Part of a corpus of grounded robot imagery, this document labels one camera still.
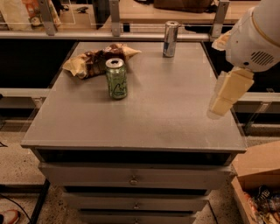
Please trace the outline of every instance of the drawer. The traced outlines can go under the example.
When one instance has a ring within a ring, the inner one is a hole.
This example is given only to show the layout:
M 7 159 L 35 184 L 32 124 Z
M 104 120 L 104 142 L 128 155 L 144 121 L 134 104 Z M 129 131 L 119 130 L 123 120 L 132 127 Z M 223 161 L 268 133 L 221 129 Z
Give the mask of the drawer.
M 233 152 L 220 151 L 83 150 L 55 147 L 36 148 L 34 153 L 39 155 L 41 161 L 47 163 L 225 165 L 235 157 Z
M 79 212 L 80 219 L 94 224 L 192 224 L 195 215 L 189 213 L 130 213 L 130 212 Z
M 77 209 L 118 209 L 134 211 L 201 211 L 207 196 L 142 193 L 63 193 L 66 203 Z
M 111 186 L 218 189 L 230 173 L 227 166 L 152 164 L 40 163 L 56 186 Z

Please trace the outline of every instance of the speckled floor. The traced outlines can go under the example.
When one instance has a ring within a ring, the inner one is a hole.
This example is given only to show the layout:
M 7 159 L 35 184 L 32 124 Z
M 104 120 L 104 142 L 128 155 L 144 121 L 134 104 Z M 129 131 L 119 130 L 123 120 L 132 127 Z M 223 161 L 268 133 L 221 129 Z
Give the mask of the speckled floor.
M 37 168 L 39 161 L 30 150 L 20 146 L 28 122 L 9 121 L 0 129 L 0 185 L 16 184 L 43 184 L 44 176 Z M 265 144 L 280 140 L 279 127 L 271 125 L 256 125 L 252 127 L 251 136 L 246 137 L 248 146 Z M 232 175 L 219 189 L 210 193 L 210 201 L 204 209 L 197 214 L 194 224 L 239 224 L 243 223 L 233 197 L 230 185 Z M 38 224 L 80 224 L 77 212 L 67 206 L 61 198 L 62 191 L 59 187 L 51 185 L 45 203 L 38 217 Z M 36 205 L 38 194 L 4 194 L 15 200 L 29 216 Z M 20 208 L 14 203 L 0 196 L 0 211 Z M 19 224 L 28 223 L 28 218 L 21 212 Z

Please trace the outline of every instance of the wooden table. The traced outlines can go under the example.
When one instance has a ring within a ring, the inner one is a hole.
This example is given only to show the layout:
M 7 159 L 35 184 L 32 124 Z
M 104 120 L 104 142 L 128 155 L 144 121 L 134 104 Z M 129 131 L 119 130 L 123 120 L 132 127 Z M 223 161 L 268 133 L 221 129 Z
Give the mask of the wooden table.
M 259 1 L 231 1 L 228 7 L 225 24 L 235 24 L 238 19 Z M 153 4 L 144 5 L 134 0 L 120 1 L 120 17 L 122 23 L 158 24 L 168 20 L 175 20 L 183 24 L 212 24 L 215 13 L 191 13 L 175 10 L 160 10 Z

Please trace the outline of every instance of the cardboard box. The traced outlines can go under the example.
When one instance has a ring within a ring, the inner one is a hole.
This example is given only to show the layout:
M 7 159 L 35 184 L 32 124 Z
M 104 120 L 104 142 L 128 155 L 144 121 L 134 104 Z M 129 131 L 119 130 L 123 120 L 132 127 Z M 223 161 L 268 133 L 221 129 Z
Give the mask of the cardboard box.
M 256 224 L 244 192 L 266 185 L 271 191 L 280 190 L 280 141 L 257 145 L 239 154 L 233 161 L 237 177 L 232 181 L 234 198 L 245 224 Z

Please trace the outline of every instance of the gray table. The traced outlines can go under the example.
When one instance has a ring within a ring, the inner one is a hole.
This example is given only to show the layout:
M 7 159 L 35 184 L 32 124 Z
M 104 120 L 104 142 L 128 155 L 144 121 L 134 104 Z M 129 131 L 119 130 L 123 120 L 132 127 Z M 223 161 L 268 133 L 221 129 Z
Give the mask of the gray table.
M 81 42 L 73 56 L 109 44 Z M 126 98 L 109 98 L 105 76 L 62 71 L 22 145 L 84 221 L 192 223 L 245 142 L 231 113 L 207 117 L 216 79 L 200 43 L 178 43 L 174 58 L 163 43 L 128 44 L 142 53 L 127 63 Z

